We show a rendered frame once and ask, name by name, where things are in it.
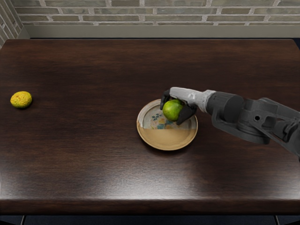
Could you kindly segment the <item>tan patterned ceramic plate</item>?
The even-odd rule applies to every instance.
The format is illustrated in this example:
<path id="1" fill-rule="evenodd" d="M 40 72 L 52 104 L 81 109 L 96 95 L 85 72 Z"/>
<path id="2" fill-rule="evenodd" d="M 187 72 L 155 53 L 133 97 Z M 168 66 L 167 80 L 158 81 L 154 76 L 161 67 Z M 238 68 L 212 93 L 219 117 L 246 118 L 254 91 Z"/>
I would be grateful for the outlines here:
<path id="1" fill-rule="evenodd" d="M 136 121 L 140 137 L 158 150 L 179 150 L 189 145 L 198 131 L 196 116 L 181 125 L 169 121 L 160 110 L 160 99 L 149 102 L 139 112 Z"/>

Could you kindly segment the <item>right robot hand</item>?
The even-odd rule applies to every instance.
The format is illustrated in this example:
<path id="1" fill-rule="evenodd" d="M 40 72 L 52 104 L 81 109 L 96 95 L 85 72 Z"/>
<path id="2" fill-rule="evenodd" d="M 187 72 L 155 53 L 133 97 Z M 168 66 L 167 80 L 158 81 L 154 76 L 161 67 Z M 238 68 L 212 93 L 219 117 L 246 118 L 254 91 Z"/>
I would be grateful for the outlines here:
<path id="1" fill-rule="evenodd" d="M 169 90 L 163 92 L 160 102 L 160 109 L 163 109 L 163 106 L 170 98 L 179 99 L 184 102 L 184 106 L 179 113 L 179 117 L 176 121 L 177 125 L 181 125 L 186 120 L 190 119 L 195 115 L 197 109 L 199 108 L 203 113 L 206 113 L 206 106 L 209 98 L 215 94 L 214 90 L 206 90 L 204 92 L 180 88 L 180 87 L 171 87 Z"/>

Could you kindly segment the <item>green round fruit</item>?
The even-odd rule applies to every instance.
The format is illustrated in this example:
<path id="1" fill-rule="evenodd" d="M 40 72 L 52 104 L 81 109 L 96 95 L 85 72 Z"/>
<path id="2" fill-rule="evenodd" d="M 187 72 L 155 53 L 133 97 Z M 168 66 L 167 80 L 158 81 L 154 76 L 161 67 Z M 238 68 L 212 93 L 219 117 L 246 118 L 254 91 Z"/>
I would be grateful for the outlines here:
<path id="1" fill-rule="evenodd" d="M 184 106 L 184 103 L 178 99 L 172 99 L 167 101 L 163 106 L 164 116 L 172 122 L 176 122 L 179 118 L 180 112 Z"/>

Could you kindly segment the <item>yellow bumpy fruit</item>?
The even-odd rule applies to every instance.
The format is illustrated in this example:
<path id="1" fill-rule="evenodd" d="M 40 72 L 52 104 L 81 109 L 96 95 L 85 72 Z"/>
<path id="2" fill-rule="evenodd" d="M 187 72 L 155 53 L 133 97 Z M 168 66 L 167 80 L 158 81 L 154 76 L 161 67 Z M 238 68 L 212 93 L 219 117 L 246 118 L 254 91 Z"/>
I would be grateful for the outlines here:
<path id="1" fill-rule="evenodd" d="M 27 91 L 19 91 L 12 95 L 10 103 L 13 107 L 23 109 L 30 106 L 32 95 Z"/>

